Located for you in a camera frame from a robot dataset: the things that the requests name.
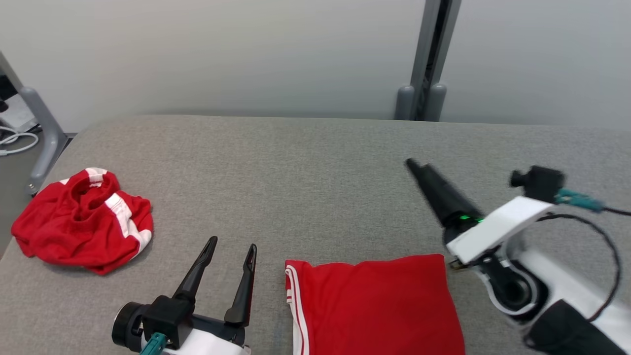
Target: coiled white cable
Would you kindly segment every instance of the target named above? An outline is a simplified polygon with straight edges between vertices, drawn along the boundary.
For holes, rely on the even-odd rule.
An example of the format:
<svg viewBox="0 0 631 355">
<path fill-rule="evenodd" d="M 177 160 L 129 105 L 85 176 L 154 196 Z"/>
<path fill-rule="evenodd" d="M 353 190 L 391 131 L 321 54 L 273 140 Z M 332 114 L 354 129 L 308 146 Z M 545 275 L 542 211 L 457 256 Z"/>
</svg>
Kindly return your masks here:
<svg viewBox="0 0 631 355">
<path fill-rule="evenodd" d="M 8 128 L 8 127 L 3 127 L 0 126 L 0 129 L 5 130 L 5 131 L 9 131 L 11 133 L 13 133 L 12 135 L 8 136 L 7 138 L 0 140 L 0 147 L 2 147 L 5 144 L 11 144 L 13 142 L 15 142 L 16 140 L 18 140 L 19 137 L 32 137 L 35 139 L 35 141 L 25 147 L 22 148 L 18 148 L 15 150 L 6 150 L 6 149 L 0 149 L 0 157 L 4 156 L 4 155 L 9 155 L 9 154 L 15 154 L 15 153 L 20 153 L 20 152 L 24 152 L 27 149 L 31 149 L 33 148 L 37 142 L 39 141 L 39 137 L 34 134 L 34 133 L 19 133 L 17 131 L 15 131 L 14 129 Z"/>
</svg>

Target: teal cable connector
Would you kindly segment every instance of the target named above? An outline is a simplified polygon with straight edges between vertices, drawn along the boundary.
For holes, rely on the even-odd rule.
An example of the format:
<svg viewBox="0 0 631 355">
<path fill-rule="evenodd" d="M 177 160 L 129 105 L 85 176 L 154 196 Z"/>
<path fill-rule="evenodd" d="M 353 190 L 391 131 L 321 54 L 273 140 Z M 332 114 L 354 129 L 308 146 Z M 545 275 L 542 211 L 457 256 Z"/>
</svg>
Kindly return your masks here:
<svg viewBox="0 0 631 355">
<path fill-rule="evenodd" d="M 604 209 L 604 203 L 601 200 L 568 189 L 560 189 L 558 191 L 557 203 L 581 207 L 597 213 L 602 212 Z"/>
<path fill-rule="evenodd" d="M 162 333 L 153 333 L 140 355 L 160 355 L 167 345 L 167 337 Z"/>
</svg>

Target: gray fabric surface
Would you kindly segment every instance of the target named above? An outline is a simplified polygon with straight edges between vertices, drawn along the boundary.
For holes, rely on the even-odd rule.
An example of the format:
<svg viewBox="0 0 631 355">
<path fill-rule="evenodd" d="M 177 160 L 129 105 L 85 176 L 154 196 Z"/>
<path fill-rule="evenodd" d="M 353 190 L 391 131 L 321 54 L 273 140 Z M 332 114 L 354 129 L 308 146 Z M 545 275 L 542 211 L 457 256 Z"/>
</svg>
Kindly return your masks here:
<svg viewBox="0 0 631 355">
<path fill-rule="evenodd" d="M 110 329 L 126 302 L 150 303 L 178 286 L 209 236 L 219 236 L 196 313 L 221 318 L 250 243 L 259 248 L 247 343 L 255 355 L 291 353 L 286 258 L 313 264 L 444 253 L 442 231 L 403 165 L 431 162 L 489 212 L 518 195 L 513 169 L 564 170 L 568 188 L 631 208 L 628 133 L 596 129 L 353 119 L 145 116 L 92 126 L 70 144 L 48 182 L 86 167 L 117 174 L 153 205 L 155 237 L 129 265 L 99 277 L 24 257 L 0 261 L 0 352 L 129 354 Z M 602 224 L 631 265 L 631 219 Z M 601 287 L 611 255 L 571 221 L 532 227 L 529 241 Z M 631 303 L 630 272 L 620 297 Z M 471 273 L 448 273 L 469 355 L 531 354 Z"/>
</svg>

